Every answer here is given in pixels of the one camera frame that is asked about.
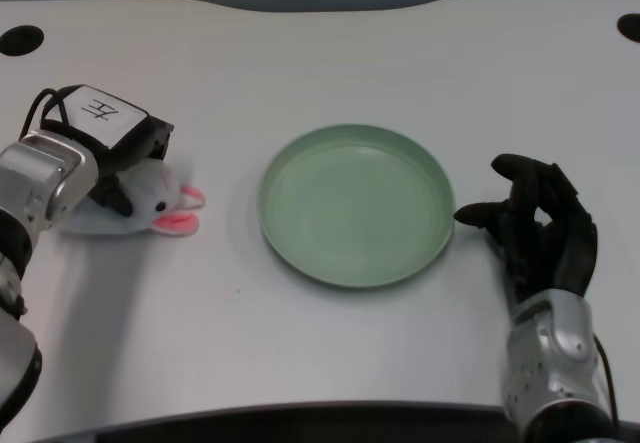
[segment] round plate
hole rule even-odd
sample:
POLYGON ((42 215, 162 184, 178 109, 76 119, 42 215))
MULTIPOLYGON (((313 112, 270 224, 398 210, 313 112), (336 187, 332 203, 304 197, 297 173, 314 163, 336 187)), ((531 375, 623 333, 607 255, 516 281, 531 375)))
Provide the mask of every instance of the round plate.
POLYGON ((322 128, 273 160, 258 196, 262 230, 291 265, 348 287, 424 268, 453 230, 446 174, 420 145, 367 125, 322 128))

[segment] plush toy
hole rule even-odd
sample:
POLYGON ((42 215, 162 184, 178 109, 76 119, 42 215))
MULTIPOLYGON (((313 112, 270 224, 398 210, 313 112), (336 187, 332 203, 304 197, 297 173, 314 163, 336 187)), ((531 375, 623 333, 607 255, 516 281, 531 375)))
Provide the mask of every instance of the plush toy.
POLYGON ((125 235, 147 229, 167 235, 192 235, 198 229, 195 214, 176 210, 204 206, 204 195, 192 186, 181 185, 162 160, 145 159, 118 173, 118 178, 133 206, 130 217, 85 198, 59 227, 90 235, 125 235))

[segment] white table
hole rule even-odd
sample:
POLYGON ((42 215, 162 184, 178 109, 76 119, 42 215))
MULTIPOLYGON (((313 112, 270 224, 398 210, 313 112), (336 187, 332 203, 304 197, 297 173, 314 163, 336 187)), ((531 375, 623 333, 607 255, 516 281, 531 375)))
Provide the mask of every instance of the white table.
POLYGON ((40 383, 3 441, 193 412, 324 400, 500 404, 499 264, 461 226, 388 289, 285 267, 258 227, 270 158, 303 132, 380 125, 442 162, 459 205, 504 198, 489 162, 559 163, 600 230, 588 293, 621 417, 640 421, 640 0, 444 0, 268 14, 183 0, 0 4, 35 53, 0 58, 0 143, 45 87, 87 83, 176 125, 168 154, 208 196, 193 237, 44 235, 24 279, 40 383))

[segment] pink bunny ear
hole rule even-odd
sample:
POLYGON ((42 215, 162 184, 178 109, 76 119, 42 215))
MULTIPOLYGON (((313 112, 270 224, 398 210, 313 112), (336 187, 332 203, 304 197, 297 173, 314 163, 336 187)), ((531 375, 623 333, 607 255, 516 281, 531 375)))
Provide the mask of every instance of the pink bunny ear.
POLYGON ((180 186, 180 201, 176 208, 181 210, 191 210, 193 208, 202 208, 206 203, 204 193, 193 186, 180 186))
POLYGON ((171 213, 153 220, 151 229, 165 235, 189 236, 198 230, 199 223, 193 213, 171 213))

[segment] silver robotic arm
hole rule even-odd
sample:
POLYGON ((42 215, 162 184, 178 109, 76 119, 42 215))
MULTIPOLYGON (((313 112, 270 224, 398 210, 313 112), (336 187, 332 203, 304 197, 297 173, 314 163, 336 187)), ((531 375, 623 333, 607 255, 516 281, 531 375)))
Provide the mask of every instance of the silver robotic arm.
POLYGON ((0 430, 22 408, 40 374, 21 280, 40 232, 50 228, 98 180, 93 154, 77 142, 35 130, 0 153, 0 430))
POLYGON ((598 352, 585 300, 545 290, 519 305, 513 322, 504 400, 523 439, 614 441, 617 417, 594 385, 598 352))
POLYGON ((509 198, 468 205, 455 218, 486 229, 506 263, 507 299, 514 303, 506 414, 525 443, 615 441, 613 383, 583 298, 596 263, 596 226, 557 165, 500 155, 492 166, 512 181, 509 198), (538 208, 551 223, 535 221, 538 208), (610 405, 594 385, 598 350, 610 405))

